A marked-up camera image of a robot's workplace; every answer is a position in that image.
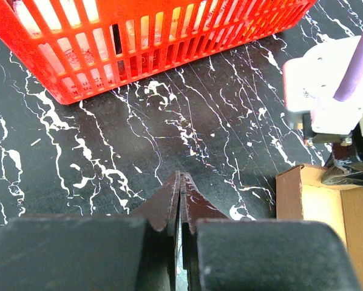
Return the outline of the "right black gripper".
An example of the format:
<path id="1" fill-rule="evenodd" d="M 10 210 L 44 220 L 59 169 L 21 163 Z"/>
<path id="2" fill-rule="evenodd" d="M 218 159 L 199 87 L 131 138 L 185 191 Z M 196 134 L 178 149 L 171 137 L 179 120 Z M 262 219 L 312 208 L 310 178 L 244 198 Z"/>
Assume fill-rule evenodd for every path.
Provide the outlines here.
<path id="1" fill-rule="evenodd" d="M 363 186 L 363 136 L 360 126 L 352 131 L 350 145 L 333 144 L 332 152 L 322 175 L 321 183 L 327 186 Z"/>

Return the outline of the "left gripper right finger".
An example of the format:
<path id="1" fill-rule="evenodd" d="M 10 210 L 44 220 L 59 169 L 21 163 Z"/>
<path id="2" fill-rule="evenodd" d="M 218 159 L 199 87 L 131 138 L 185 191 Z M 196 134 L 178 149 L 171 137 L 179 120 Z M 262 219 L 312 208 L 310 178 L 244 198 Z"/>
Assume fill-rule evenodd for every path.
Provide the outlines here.
<path id="1" fill-rule="evenodd" d="M 181 177 L 189 290 L 360 290 L 337 233 L 317 221 L 235 221 Z"/>

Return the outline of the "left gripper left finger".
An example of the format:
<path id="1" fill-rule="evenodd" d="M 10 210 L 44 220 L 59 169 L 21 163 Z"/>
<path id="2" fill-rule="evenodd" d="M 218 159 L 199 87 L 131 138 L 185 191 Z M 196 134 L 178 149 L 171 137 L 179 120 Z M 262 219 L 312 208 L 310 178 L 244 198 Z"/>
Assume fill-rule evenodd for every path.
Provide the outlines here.
<path id="1" fill-rule="evenodd" d="M 129 215 L 27 215 L 0 230 L 0 290 L 174 290 L 180 172 Z"/>

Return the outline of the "brown cardboard box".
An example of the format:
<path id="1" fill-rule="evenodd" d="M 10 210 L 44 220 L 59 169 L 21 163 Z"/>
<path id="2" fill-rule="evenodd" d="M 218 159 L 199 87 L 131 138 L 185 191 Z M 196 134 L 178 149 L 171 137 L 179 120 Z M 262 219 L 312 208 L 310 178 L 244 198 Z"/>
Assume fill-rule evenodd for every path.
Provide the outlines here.
<path id="1" fill-rule="evenodd" d="M 345 244 L 363 288 L 363 187 L 326 186 L 325 167 L 301 164 L 276 176 L 277 219 L 328 224 Z"/>

